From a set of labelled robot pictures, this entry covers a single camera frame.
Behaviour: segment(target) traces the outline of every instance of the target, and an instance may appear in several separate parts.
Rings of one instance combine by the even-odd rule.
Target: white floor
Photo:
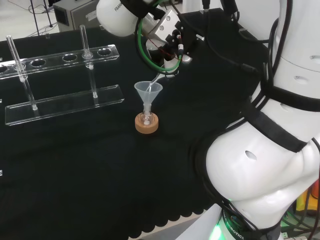
[[[20,4],[18,0],[9,0],[13,3]],[[21,4],[25,9],[14,5],[13,3],[8,2],[8,0],[0,0],[0,41],[5,41],[7,35],[11,35],[13,39],[25,38],[32,33],[37,33],[37,28],[35,24],[34,15],[30,13],[28,10],[28,6],[30,5],[30,1],[25,0],[26,4]],[[36,13],[42,13],[44,11],[43,6],[37,7],[34,11]],[[52,11],[49,13],[51,23],[56,23],[55,13]],[[44,14],[36,14],[35,15],[39,32],[40,34],[45,30],[45,28],[49,25],[48,16],[46,13]],[[46,33],[58,33],[59,28],[50,28],[48,27]]]

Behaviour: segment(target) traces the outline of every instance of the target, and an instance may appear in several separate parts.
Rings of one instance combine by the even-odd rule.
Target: test tube rack
[[[83,49],[45,56],[20,59],[11,36],[7,42],[13,61],[0,63],[0,80],[19,77],[29,102],[5,107],[8,126],[47,119],[88,109],[117,104],[124,101],[119,85],[96,88],[94,63],[116,60],[120,56],[115,45],[89,48],[84,25],[80,26]],[[45,99],[35,100],[28,82],[30,74],[85,65],[91,89]]]

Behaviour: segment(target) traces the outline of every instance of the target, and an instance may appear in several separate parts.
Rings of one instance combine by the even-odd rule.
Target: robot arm
[[[141,19],[141,32],[148,38],[146,47],[151,58],[164,59],[165,68],[170,69],[176,65],[178,56],[183,55],[184,46],[181,44],[181,39],[184,31],[178,16],[172,10],[165,12],[160,6],[157,6],[159,2],[155,3],[154,0],[100,0],[96,13],[101,25],[109,33],[119,37],[135,33],[137,21]]]
[[[238,10],[233,2],[221,0],[230,15]],[[315,24],[319,22],[320,1],[294,1],[287,38],[280,46],[289,2],[280,0],[279,24],[272,39],[273,63],[275,53],[283,47],[274,86],[306,98],[320,99],[320,31]],[[120,0],[100,0],[97,18],[108,32],[119,37],[134,33],[138,20]],[[167,37],[180,31],[177,23],[179,18],[169,11],[159,20],[147,14],[142,31],[157,44],[170,45]],[[260,91],[258,86],[253,99]],[[292,202],[318,178],[320,157],[311,139],[320,133],[320,113],[287,106],[274,99],[267,101],[261,111],[308,144],[295,153],[245,122],[213,142],[206,154],[206,171],[214,188],[233,203],[233,210],[259,230],[265,230],[276,226]],[[236,238],[223,217],[220,225],[227,240]]]

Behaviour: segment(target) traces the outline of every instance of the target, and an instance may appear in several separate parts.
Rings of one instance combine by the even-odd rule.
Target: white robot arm
[[[320,30],[317,23],[320,20],[320,1],[293,1],[287,36],[284,45],[279,46],[290,2],[292,0],[280,0],[280,16],[273,40],[273,63],[279,47],[283,51],[273,84],[293,94],[318,100]],[[168,14],[173,21],[166,21]],[[119,0],[100,0],[97,17],[108,32],[119,37],[134,33],[138,19]],[[179,21],[174,13],[168,11],[165,18],[154,20],[148,14],[143,19],[144,32],[162,46],[168,43],[164,36],[172,34]],[[253,100],[260,91],[259,85]],[[265,230],[279,224],[292,202],[319,177],[320,154],[311,139],[317,136],[316,140],[320,142],[320,112],[297,109],[274,99],[269,99],[261,112],[298,141],[307,143],[306,146],[295,153],[245,122],[213,142],[206,154],[206,170],[214,188],[232,202],[234,210],[259,230]],[[247,240],[239,233],[236,237],[231,234],[223,217],[219,224],[225,239]]]

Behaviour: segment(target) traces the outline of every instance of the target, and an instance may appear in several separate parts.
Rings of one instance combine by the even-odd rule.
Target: green cable
[[[153,4],[153,6],[152,7],[155,7],[155,6],[157,6],[157,5],[159,5],[160,3],[162,3],[164,0],[158,0],[158,1],[156,1],[156,3],[155,4]]]
[[[152,67],[154,67],[154,68],[156,68],[156,69],[158,69],[159,71],[162,71],[162,72],[169,72],[169,71],[175,70],[177,67],[179,67],[180,62],[181,62],[181,58],[182,58],[181,56],[179,56],[179,59],[178,59],[178,62],[176,63],[176,65],[173,66],[173,67],[171,67],[171,68],[163,68],[163,67],[160,67],[160,66],[156,65],[152,60],[150,60],[150,59],[147,57],[147,55],[145,54],[145,51],[144,51],[144,49],[143,49],[143,47],[142,47],[142,44],[141,44],[142,20],[140,21],[139,29],[138,29],[138,33],[137,33],[137,34],[138,34],[137,38],[138,38],[139,50],[140,50],[142,56],[146,59],[146,61],[147,61],[148,63],[150,63],[150,65],[151,65]]]

